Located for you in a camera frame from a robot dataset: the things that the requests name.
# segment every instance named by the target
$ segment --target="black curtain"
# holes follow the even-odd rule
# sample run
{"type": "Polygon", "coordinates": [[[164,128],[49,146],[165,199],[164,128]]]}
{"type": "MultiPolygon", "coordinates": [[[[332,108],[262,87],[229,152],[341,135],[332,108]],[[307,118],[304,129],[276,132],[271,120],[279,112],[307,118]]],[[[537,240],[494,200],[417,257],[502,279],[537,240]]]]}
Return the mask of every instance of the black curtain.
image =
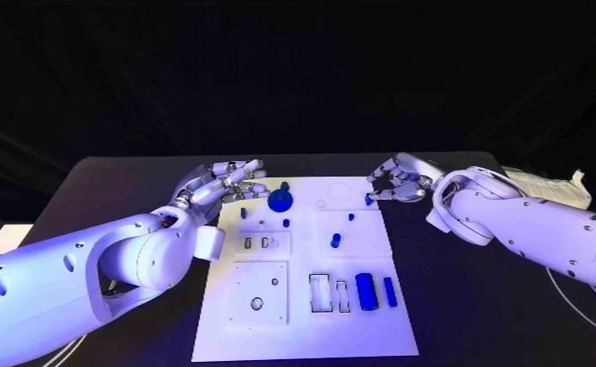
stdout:
{"type": "Polygon", "coordinates": [[[86,156],[486,150],[590,172],[594,16],[593,0],[0,0],[0,219],[34,219],[86,156]]]}

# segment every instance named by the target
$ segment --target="white cable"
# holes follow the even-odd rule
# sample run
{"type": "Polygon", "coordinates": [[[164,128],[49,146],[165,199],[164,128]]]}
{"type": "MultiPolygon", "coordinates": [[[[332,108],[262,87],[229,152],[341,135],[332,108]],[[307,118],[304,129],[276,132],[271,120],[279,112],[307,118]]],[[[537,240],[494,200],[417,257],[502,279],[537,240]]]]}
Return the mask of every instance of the white cable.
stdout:
{"type": "Polygon", "coordinates": [[[65,348],[59,351],[59,353],[52,357],[52,360],[42,366],[42,367],[47,367],[55,361],[56,358],[66,352],[66,350],[72,347],[72,345],[75,344],[76,339],[73,339],[65,346],[65,348]]]}
{"type": "Polygon", "coordinates": [[[558,294],[561,295],[563,299],[567,301],[569,306],[574,309],[574,312],[583,317],[583,319],[596,327],[596,322],[593,322],[586,315],[583,314],[583,312],[577,309],[577,307],[573,305],[573,303],[569,301],[569,298],[566,297],[561,289],[558,288],[558,284],[556,283],[556,279],[553,278],[553,273],[550,272],[550,270],[545,268],[545,272],[548,273],[550,276],[550,280],[553,281],[553,285],[556,286],[556,290],[558,291],[558,294]]]}
{"type": "Polygon", "coordinates": [[[73,349],[70,350],[68,355],[62,358],[60,362],[55,365],[55,367],[59,367],[59,365],[68,360],[68,358],[70,357],[70,354],[75,352],[75,349],[80,346],[80,343],[83,342],[85,337],[86,337],[86,334],[80,337],[80,340],[78,341],[73,349]]]}

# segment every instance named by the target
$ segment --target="black tablecloth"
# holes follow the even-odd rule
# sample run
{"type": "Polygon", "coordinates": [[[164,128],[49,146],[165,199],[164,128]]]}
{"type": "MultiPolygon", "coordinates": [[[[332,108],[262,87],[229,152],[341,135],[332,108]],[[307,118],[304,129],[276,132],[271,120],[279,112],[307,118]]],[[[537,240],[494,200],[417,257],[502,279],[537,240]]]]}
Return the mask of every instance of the black tablecloth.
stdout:
{"type": "MultiPolygon", "coordinates": [[[[390,155],[263,155],[236,159],[263,159],[272,177],[364,176],[390,155]]],[[[484,152],[425,155],[448,171],[471,165],[501,170],[484,152]]],[[[199,164],[227,160],[230,156],[85,159],[59,188],[24,244],[148,213],[167,204],[178,180],[199,164]]],[[[420,355],[242,364],[594,365],[596,328],[569,308],[544,268],[508,252],[497,240],[485,247],[474,246],[433,228],[425,221],[429,199],[413,204],[381,202],[380,208],[420,355]]],[[[62,365],[188,365],[207,270],[209,263],[194,259],[180,284],[89,333],[62,365]]],[[[590,289],[563,276],[556,279],[573,302],[596,319],[590,289]]],[[[47,359],[29,365],[43,365],[47,359]]]]}

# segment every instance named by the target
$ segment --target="circular hole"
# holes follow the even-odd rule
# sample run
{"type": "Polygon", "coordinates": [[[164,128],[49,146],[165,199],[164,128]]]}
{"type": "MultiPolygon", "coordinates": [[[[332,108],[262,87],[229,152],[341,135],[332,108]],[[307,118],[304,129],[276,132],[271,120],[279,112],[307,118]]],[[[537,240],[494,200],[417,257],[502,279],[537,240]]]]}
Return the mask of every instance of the circular hole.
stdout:
{"type": "Polygon", "coordinates": [[[258,311],[262,307],[263,307],[263,300],[259,297],[253,298],[250,301],[250,308],[255,311],[258,311]]]}

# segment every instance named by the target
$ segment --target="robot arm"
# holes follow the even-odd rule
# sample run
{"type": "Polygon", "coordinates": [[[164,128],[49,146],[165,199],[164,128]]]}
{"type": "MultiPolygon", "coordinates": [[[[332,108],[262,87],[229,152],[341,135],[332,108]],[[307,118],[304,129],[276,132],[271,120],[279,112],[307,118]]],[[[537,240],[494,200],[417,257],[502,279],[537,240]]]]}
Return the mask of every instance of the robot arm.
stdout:
{"type": "Polygon", "coordinates": [[[220,256],[224,232],[204,224],[223,202],[268,197],[262,162],[199,166],[171,202],[0,255],[0,365],[47,354],[183,279],[193,257],[220,256]],[[102,291],[101,275],[112,280],[102,291]]]}
{"type": "Polygon", "coordinates": [[[502,175],[479,167],[445,173],[409,153],[396,154],[368,177],[389,175],[396,186],[373,200],[416,202],[427,190],[427,222],[445,233],[485,246],[497,238],[521,257],[596,285],[596,214],[530,197],[502,175]]]}

